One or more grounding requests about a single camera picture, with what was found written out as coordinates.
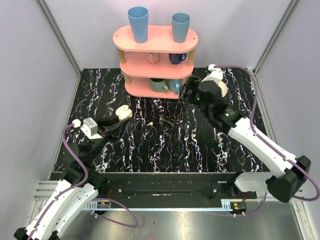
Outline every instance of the white wall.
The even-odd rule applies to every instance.
[[[171,25],[174,13],[191,16],[199,36],[196,67],[238,64],[253,68],[290,0],[46,0],[81,68],[119,68],[112,40],[128,25],[134,6],[149,10],[149,24]]]
[[[0,1],[0,239],[25,227],[77,75],[35,0]]]
[[[300,1],[258,73],[281,145],[311,159],[320,184],[320,1]],[[303,186],[307,196],[314,187]],[[320,201],[308,204],[320,237]]]

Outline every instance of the shelf tier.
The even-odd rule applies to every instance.
[[[130,77],[131,83],[125,84],[126,91],[134,97],[158,98],[158,99],[178,99],[179,95],[173,91],[157,92],[153,91],[149,86],[149,78]]]
[[[184,42],[174,41],[172,26],[149,25],[148,40],[135,42],[131,26],[123,26],[115,31],[113,42],[116,47],[126,52],[175,53],[183,54],[193,50],[198,43],[198,35],[189,28]]]
[[[188,66],[188,59],[172,64],[168,53],[160,53],[157,63],[150,63],[145,52],[131,52],[125,55],[126,63],[120,63],[121,70],[128,76],[156,79],[183,79],[191,75],[194,66]]]

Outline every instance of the metal floor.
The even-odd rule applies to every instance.
[[[248,203],[249,211],[257,202]],[[220,217],[207,212],[135,212],[140,227],[128,228],[83,211],[61,240],[303,240],[293,207],[266,202],[260,212],[246,217]],[[110,211],[106,217],[134,223],[125,211]]]

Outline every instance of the dark blue mug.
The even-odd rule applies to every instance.
[[[169,53],[169,59],[172,64],[179,64],[187,59],[186,53]]]

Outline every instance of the green mug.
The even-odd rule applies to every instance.
[[[162,78],[151,78],[149,81],[150,88],[155,92],[168,92],[167,81]]]

